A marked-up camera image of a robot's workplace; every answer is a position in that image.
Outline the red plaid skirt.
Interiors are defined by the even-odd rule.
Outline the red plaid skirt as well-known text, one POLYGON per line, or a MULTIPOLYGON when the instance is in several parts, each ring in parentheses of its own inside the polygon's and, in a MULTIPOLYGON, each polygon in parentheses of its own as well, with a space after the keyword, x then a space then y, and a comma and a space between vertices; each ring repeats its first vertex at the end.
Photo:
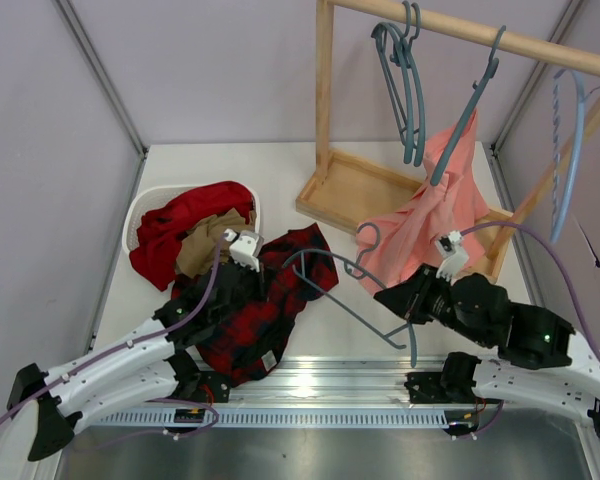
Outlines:
POLYGON ((264 294, 249 296, 196 345, 202 360, 237 387, 261 380, 279 364, 296 318, 338 285, 329 245, 316 223, 263 245, 264 294))

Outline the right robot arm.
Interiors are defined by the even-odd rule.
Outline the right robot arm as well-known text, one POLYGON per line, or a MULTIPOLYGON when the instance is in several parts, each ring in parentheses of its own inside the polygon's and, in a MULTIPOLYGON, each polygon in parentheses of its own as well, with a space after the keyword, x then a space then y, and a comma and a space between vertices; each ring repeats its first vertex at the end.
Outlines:
POLYGON ((439 372, 409 374, 412 402, 514 402, 590 425, 600 439, 600 366, 560 316, 510 300, 481 274, 449 282, 429 265, 374 299, 412 324, 437 321, 496 352, 493 359, 451 352, 439 372))

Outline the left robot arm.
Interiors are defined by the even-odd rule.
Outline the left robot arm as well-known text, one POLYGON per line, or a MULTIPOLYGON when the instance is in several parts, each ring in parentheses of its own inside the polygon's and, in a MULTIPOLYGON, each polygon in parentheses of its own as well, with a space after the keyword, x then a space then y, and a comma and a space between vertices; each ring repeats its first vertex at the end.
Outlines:
POLYGON ((263 300, 273 274, 233 262, 184 288, 120 340, 64 365, 16 375, 7 407, 36 398, 31 462, 64 449, 98 420, 163 398, 204 402, 227 380, 200 370, 189 353, 248 303, 263 300))

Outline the light blue hanger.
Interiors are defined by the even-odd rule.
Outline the light blue hanger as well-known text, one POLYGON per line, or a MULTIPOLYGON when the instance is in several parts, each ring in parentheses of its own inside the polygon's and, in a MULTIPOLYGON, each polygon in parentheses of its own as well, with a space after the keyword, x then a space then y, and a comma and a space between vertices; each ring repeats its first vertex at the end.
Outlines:
POLYGON ((553 75, 552 85, 552 217, 549 241, 558 242, 566 222, 577 178, 584 142, 587 94, 581 74, 574 70, 560 69, 553 75), (574 128, 570 144, 560 144, 560 81, 569 73, 575 91, 574 128))

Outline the teal hanger holding shirt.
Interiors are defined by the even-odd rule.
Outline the teal hanger holding shirt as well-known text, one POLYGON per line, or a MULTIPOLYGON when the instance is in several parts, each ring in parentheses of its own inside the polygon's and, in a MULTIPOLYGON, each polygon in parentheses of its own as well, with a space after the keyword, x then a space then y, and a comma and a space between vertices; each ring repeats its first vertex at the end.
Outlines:
POLYGON ((460 115, 453 129, 451 136, 449 137, 449 140, 442 151, 442 154, 435 166, 433 173, 430 175, 429 183, 431 186, 437 186, 440 183, 442 176, 445 173, 446 168, 451 159, 451 155, 456 149, 464 130, 469 125, 469 121, 471 120, 471 117, 477 107, 479 100, 481 99, 488 83, 493 79, 497 72, 500 60, 496 56, 496 52, 499 48, 502 36, 506 32, 506 30, 507 27, 505 25, 502 25, 497 31, 497 34, 491 46, 485 71, 478 81, 473 82, 473 93, 469 98, 462 114, 460 115))

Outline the tan garment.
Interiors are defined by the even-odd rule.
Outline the tan garment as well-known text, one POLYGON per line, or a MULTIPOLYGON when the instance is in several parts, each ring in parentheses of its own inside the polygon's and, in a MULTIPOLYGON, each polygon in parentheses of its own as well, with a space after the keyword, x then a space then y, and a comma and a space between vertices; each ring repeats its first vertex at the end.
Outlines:
POLYGON ((235 208, 225 214, 202 219, 187 231, 181 242, 175 263, 176 273, 191 279, 207 273, 212 267, 216 246, 223 239, 225 231, 255 231, 256 220, 257 213, 254 210, 244 218, 235 208))

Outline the pink shirt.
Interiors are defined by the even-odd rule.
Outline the pink shirt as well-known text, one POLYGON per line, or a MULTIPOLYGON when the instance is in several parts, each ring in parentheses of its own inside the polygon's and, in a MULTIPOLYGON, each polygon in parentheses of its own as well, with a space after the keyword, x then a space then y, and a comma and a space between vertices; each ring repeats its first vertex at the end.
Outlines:
POLYGON ((477 124, 472 112, 438 185, 426 181, 396 211, 362 223, 357 263, 385 286, 407 280, 423 264, 439 265, 435 240, 474 226, 490 212, 473 175, 477 124))

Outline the red garment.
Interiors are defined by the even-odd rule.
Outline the red garment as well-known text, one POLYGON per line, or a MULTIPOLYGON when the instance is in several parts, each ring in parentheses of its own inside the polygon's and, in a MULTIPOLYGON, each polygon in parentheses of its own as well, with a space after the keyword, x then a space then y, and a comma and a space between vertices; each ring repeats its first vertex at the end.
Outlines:
POLYGON ((251 191, 234 181, 189 188, 163 206, 140 216, 137 246, 129 252, 133 269, 160 291, 167 289, 184 267, 177 265, 185 239, 206 219, 223 215, 247 223, 254 210, 251 191))

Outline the white laundry basket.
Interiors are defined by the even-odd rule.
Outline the white laundry basket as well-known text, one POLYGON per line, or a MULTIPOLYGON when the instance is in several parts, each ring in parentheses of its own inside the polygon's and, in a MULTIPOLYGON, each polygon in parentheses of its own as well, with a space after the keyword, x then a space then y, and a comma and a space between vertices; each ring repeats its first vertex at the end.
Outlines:
POLYGON ((138 193, 129 206, 123 226, 121 245, 124 254, 129 256, 139 246, 137 230, 148 211, 161 209, 179 195, 202 187, 202 184, 160 185, 138 193))

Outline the wooden clothes rack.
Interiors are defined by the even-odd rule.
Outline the wooden clothes rack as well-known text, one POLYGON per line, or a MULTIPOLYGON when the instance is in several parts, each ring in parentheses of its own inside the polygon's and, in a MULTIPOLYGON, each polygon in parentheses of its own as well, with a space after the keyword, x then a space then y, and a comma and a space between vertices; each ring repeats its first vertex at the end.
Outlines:
MULTIPOLYGON (((378 214, 406 203, 421 181, 382 167, 330 145, 330 113, 334 11, 342 7, 386 20, 403 22, 404 7, 392 1, 319 1, 316 4, 316 168, 296 199, 298 211, 348 233, 378 214)), ((453 16, 424 10, 425 30, 547 65, 573 69, 600 78, 600 55, 453 16)), ((586 115, 584 136, 600 126, 600 96, 586 115)))

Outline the aluminium mounting rail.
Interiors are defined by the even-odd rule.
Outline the aluminium mounting rail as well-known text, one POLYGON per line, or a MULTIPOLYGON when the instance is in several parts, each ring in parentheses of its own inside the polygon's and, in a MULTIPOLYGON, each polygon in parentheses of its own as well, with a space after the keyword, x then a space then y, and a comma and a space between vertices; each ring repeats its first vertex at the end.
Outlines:
POLYGON ((370 358, 289 357, 262 380, 231 389, 223 402, 214 395, 212 406, 222 408, 342 408, 415 409, 404 383, 413 369, 405 357, 370 358))

